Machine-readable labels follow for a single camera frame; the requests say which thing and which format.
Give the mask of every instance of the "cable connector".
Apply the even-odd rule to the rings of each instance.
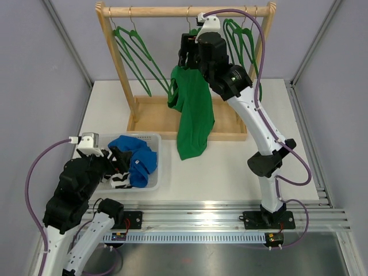
[[[71,140],[69,142],[69,144],[79,144],[79,142],[81,141],[82,137],[80,137],[80,136],[69,136],[69,139]]]

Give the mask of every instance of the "white tabletop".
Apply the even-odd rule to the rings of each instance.
[[[153,95],[163,95],[155,81],[148,81]],[[138,81],[131,81],[135,95],[144,95]],[[296,124],[288,92],[282,79],[264,79],[262,104],[270,118],[287,138],[294,138],[296,152],[306,160],[305,150]],[[81,133],[124,133],[129,119],[129,106],[117,80],[96,81],[83,120]],[[248,134],[246,141],[209,141],[205,152],[197,157],[181,161],[176,141],[163,140],[163,170],[161,183],[155,191],[94,194],[93,198],[109,197],[132,201],[247,201],[261,199],[258,178],[247,165],[256,153],[254,139]],[[306,171],[292,156],[283,160],[281,174],[297,182],[306,180]],[[318,200],[314,182],[295,187],[281,182],[285,199]]]

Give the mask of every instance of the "wooden frame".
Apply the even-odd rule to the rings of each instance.
[[[127,132],[157,132],[164,139],[176,139],[179,127],[180,114],[167,107],[167,98],[160,96],[134,97],[129,80],[125,72],[118,46],[113,35],[110,17],[195,17],[200,12],[210,12],[219,9],[239,9],[245,7],[106,7],[104,2],[96,3],[96,12],[105,35],[111,57],[119,76],[131,115]],[[276,4],[269,2],[265,7],[247,7],[247,13],[252,16],[263,17],[262,29],[267,39],[272,26]],[[239,13],[221,13],[219,17],[243,17]],[[259,64],[262,43],[258,37],[255,47],[256,62]],[[250,67],[249,76],[255,79],[254,67]],[[215,125],[209,140],[242,141],[247,137],[247,128],[237,114],[219,98],[213,98]]]

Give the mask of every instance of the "blue clothing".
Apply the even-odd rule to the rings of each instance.
[[[120,151],[133,152],[129,168],[129,181],[133,187],[144,188],[148,183],[148,174],[157,168],[157,152],[150,149],[145,141],[132,136],[121,135],[111,141],[108,147],[116,146]]]

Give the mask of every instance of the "plastic basket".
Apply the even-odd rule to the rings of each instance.
[[[147,145],[150,147],[152,151],[157,152],[157,169],[150,175],[148,175],[148,183],[145,188],[136,188],[133,187],[131,189],[114,189],[111,185],[107,183],[100,183],[95,191],[95,193],[131,193],[131,192],[139,192],[139,191],[153,191],[158,188],[160,185],[160,177],[162,170],[162,140],[161,136],[157,133],[119,133],[119,134],[106,134],[99,136],[98,147],[99,148],[108,148],[108,144],[118,138],[120,135],[133,136],[140,140],[146,141]]]

